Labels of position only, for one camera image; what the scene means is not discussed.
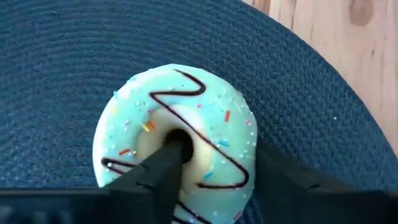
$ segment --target donut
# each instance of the donut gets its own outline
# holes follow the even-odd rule
[[[200,68],[153,68],[114,92],[93,141],[98,185],[133,169],[178,130],[193,151],[172,223],[234,223],[254,190],[257,122],[239,91]]]

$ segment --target wooden table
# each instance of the wooden table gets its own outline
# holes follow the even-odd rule
[[[243,1],[295,32],[332,64],[398,155],[398,0]]]

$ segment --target sprinkle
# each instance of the sprinkle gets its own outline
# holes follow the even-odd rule
[[[235,217],[234,217],[234,221],[236,221],[240,216],[241,216],[242,212],[238,212]]]
[[[149,132],[149,131],[151,131],[152,129],[155,129],[156,127],[155,127],[155,125],[151,122],[151,121],[148,121],[148,122],[146,122],[145,124],[141,124],[142,125],[142,127],[145,129],[145,131],[147,131],[147,132]]]
[[[155,129],[155,128],[156,128],[155,125],[154,125],[151,121],[148,121],[148,122],[146,123],[146,126],[147,126],[148,128],[151,128],[151,129]]]
[[[123,149],[122,151],[119,152],[119,156],[121,156],[129,151],[130,151],[130,149]]]
[[[206,180],[207,178],[209,178],[213,174],[214,174],[213,172],[208,172],[207,174],[205,174],[205,176],[203,178]]]
[[[228,110],[228,111],[225,111],[225,116],[224,116],[224,121],[225,122],[228,122],[229,121],[229,115],[231,114],[231,112]]]
[[[146,132],[149,132],[149,131],[150,131],[150,129],[149,129],[145,124],[141,124],[141,126],[144,128],[144,130],[145,130]]]
[[[225,147],[229,147],[228,142],[227,142],[227,141],[224,141],[224,140],[218,141],[218,144],[220,144],[220,145],[222,145],[222,146],[225,146]]]

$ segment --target black mechanism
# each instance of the black mechanism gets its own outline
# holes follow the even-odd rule
[[[398,194],[361,191],[257,144],[255,193],[265,223],[398,223]]]
[[[170,224],[182,155],[169,141],[103,189],[0,190],[0,224]]]
[[[191,146],[168,138],[142,164],[102,189],[0,190],[0,224],[170,224]],[[254,191],[265,223],[398,223],[396,193],[356,190],[262,141],[256,156]]]

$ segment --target blue woven placemat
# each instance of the blue woven placemat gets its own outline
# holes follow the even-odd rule
[[[352,89],[239,0],[2,0],[0,44],[0,187],[95,186],[91,144],[112,92],[179,63],[241,90],[286,155],[362,189],[398,189],[397,158]],[[240,223],[261,223],[256,205]]]

